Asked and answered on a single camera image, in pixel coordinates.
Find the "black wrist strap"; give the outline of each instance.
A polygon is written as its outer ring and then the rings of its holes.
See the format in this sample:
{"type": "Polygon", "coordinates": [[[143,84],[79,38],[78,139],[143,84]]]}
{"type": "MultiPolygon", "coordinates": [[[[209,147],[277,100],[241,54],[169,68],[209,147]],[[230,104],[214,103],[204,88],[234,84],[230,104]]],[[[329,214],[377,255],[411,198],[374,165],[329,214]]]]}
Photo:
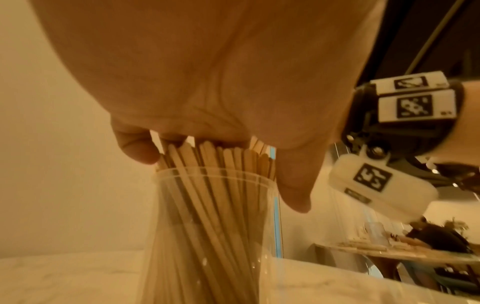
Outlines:
{"type": "Polygon", "coordinates": [[[441,72],[372,81],[356,89],[342,141],[354,152],[366,144],[371,158],[422,155],[448,136],[463,101],[462,83],[441,72]]]}

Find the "transparent container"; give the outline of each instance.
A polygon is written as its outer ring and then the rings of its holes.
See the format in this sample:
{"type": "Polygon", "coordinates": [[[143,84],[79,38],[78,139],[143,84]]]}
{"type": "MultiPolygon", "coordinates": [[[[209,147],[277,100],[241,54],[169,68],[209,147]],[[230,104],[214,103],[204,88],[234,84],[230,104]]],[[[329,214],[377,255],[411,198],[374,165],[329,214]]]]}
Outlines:
{"type": "Polygon", "coordinates": [[[154,181],[137,303],[270,303],[275,183],[204,167],[159,171],[154,181]]]}
{"type": "Polygon", "coordinates": [[[380,222],[366,222],[365,230],[367,231],[370,242],[375,245],[390,246],[389,239],[386,236],[384,225],[380,222]]]}

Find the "black shirt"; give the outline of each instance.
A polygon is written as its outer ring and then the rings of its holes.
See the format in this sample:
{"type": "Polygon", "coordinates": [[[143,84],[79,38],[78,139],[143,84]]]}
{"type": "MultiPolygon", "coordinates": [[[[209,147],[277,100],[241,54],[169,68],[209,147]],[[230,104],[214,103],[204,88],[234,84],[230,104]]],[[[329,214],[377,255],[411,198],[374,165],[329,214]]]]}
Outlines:
{"type": "Polygon", "coordinates": [[[412,229],[406,236],[419,239],[435,250],[470,253],[468,241],[456,234],[451,229],[429,224],[422,230],[412,229]]]}

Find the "bundle of wooden sticks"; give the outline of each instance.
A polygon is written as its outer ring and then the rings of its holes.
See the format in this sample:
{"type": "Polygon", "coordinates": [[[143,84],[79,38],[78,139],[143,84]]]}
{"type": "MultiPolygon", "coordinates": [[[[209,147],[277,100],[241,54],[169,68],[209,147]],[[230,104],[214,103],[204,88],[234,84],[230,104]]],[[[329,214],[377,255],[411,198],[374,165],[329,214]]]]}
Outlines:
{"type": "Polygon", "coordinates": [[[185,143],[169,146],[157,171],[158,219],[140,303],[259,303],[274,160],[185,143]]]}

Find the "marble surface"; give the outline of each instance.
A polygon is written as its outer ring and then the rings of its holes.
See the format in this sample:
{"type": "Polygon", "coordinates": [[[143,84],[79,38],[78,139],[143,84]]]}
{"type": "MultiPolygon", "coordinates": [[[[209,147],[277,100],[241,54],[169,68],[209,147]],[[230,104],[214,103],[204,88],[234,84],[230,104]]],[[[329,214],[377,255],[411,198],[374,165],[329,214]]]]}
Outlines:
{"type": "Polygon", "coordinates": [[[439,263],[439,264],[469,264],[480,265],[480,256],[465,253],[455,253],[448,251],[439,251],[431,249],[418,249],[418,250],[404,250],[388,248],[387,250],[374,250],[366,248],[356,248],[354,245],[346,246],[333,243],[319,243],[315,246],[320,248],[326,248],[330,250],[337,250],[348,253],[355,253],[368,256],[385,257],[391,259],[401,259],[426,263],[439,263]]]}
{"type": "MultiPolygon", "coordinates": [[[[0,259],[1,304],[134,304],[142,251],[0,259]]],[[[395,281],[287,259],[273,260],[277,304],[480,304],[395,281]]]]}

